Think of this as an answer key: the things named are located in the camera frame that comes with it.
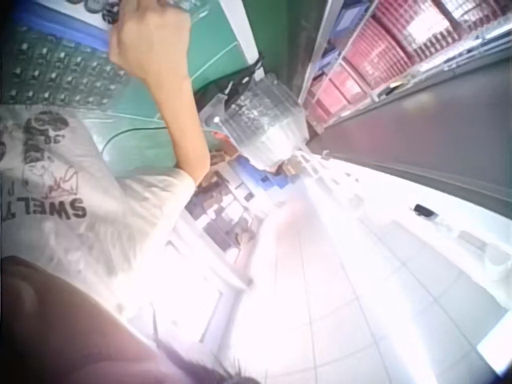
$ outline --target white tiled floor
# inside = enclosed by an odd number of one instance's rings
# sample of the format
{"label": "white tiled floor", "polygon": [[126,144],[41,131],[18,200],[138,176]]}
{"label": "white tiled floor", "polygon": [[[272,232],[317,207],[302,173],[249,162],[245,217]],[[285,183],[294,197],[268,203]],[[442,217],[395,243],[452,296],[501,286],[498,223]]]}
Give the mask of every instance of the white tiled floor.
{"label": "white tiled floor", "polygon": [[492,378],[475,347],[506,313],[494,298],[396,222],[368,226],[327,200],[266,223],[230,356],[269,384]]}

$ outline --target dark hair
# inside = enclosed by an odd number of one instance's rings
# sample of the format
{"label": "dark hair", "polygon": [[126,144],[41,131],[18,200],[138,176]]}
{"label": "dark hair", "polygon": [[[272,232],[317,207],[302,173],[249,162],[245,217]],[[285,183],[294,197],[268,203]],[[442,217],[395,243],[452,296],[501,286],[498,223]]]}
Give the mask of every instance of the dark hair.
{"label": "dark hair", "polygon": [[197,362],[191,362],[185,359],[175,348],[171,345],[164,343],[158,335],[157,317],[156,311],[153,307],[153,337],[154,342],[161,352],[172,362],[177,368],[179,368],[184,374],[186,374],[194,383],[197,384],[260,384],[258,380],[254,378],[244,377],[242,370],[236,369],[236,372],[231,373],[224,365],[217,360],[220,365],[222,372],[209,368],[203,364]]}

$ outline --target floor tile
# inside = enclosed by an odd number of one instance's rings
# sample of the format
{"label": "floor tile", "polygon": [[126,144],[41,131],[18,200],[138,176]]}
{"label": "floor tile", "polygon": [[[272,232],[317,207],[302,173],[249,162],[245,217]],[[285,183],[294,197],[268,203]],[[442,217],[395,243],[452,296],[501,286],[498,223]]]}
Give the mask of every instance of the floor tile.
{"label": "floor tile", "polygon": [[249,291],[275,294],[275,267],[262,268],[256,274],[251,271],[250,276],[253,278],[253,284]]}
{"label": "floor tile", "polygon": [[278,330],[268,345],[269,376],[288,374],[314,367],[310,326]]}
{"label": "floor tile", "polygon": [[275,279],[275,293],[279,297],[287,299],[289,295],[299,294],[306,296],[306,283],[302,268],[302,259],[298,255],[297,260],[285,260],[278,256],[278,266]]}
{"label": "floor tile", "polygon": [[290,245],[297,241],[300,221],[300,218],[289,218],[279,226],[277,230],[278,245]]}
{"label": "floor tile", "polygon": [[438,384],[490,384],[495,377],[482,357],[471,351],[438,375]]}
{"label": "floor tile", "polygon": [[[319,233],[316,238],[311,238],[310,230]],[[308,228],[302,232],[300,239],[302,257],[305,265],[314,266],[314,262],[322,260],[322,264],[341,264],[338,252],[328,233]]]}
{"label": "floor tile", "polygon": [[406,266],[434,297],[442,294],[461,273],[446,257],[430,247],[423,248],[421,254]]}
{"label": "floor tile", "polygon": [[409,322],[433,301],[410,272],[402,267],[372,294],[361,298],[363,311],[377,339]]}
{"label": "floor tile", "polygon": [[307,278],[322,274],[325,269],[342,267],[342,262],[336,249],[333,246],[324,246],[322,244],[302,245],[302,260]]}
{"label": "floor tile", "polygon": [[302,264],[300,244],[296,232],[278,237],[277,243],[276,251],[279,262],[286,262],[292,265]]}
{"label": "floor tile", "polygon": [[278,326],[292,330],[310,323],[307,296],[304,292],[288,290],[276,297],[275,318]]}
{"label": "floor tile", "polygon": [[276,247],[271,244],[265,244],[265,239],[257,240],[257,248],[252,254],[252,263],[250,272],[252,275],[260,275],[264,270],[276,267]]}
{"label": "floor tile", "polygon": [[396,222],[389,222],[388,219],[375,217],[374,214],[368,214],[367,212],[359,216],[359,221],[370,230],[376,238],[382,238],[398,225]]}
{"label": "floor tile", "polygon": [[336,279],[342,274],[343,267],[336,254],[324,254],[321,251],[304,254],[304,276],[309,284],[318,284],[327,278]]}
{"label": "floor tile", "polygon": [[275,297],[271,294],[252,290],[246,293],[237,308],[237,321],[234,328],[246,331],[248,328],[260,323],[274,320]]}
{"label": "floor tile", "polygon": [[425,246],[421,239],[396,222],[389,224],[389,228],[380,240],[401,262],[416,258]]}
{"label": "floor tile", "polygon": [[374,248],[375,237],[370,235],[361,223],[351,220],[342,224],[336,240],[339,241],[342,262],[357,259],[361,254],[378,252]]}
{"label": "floor tile", "polygon": [[358,296],[369,294],[392,275],[401,264],[386,249],[374,242],[364,242],[345,255],[343,265]]}
{"label": "floor tile", "polygon": [[410,383],[443,372],[470,351],[452,321],[437,304],[432,304],[402,332],[379,342],[382,358],[393,383]]}
{"label": "floor tile", "polygon": [[317,364],[340,359],[373,343],[358,302],[313,322],[312,327]]}
{"label": "floor tile", "polygon": [[473,346],[477,346],[506,314],[506,309],[466,274],[440,297],[439,304]]}
{"label": "floor tile", "polygon": [[318,384],[387,384],[384,365],[376,346],[317,368]]}
{"label": "floor tile", "polygon": [[297,374],[268,377],[266,384],[315,384],[314,370],[307,370]]}
{"label": "floor tile", "polygon": [[302,273],[302,254],[300,250],[289,252],[278,250],[276,263],[278,279],[304,279]]}
{"label": "floor tile", "polygon": [[355,293],[341,266],[324,271],[323,276],[309,277],[306,272],[306,292],[312,320],[331,313],[355,299]]}

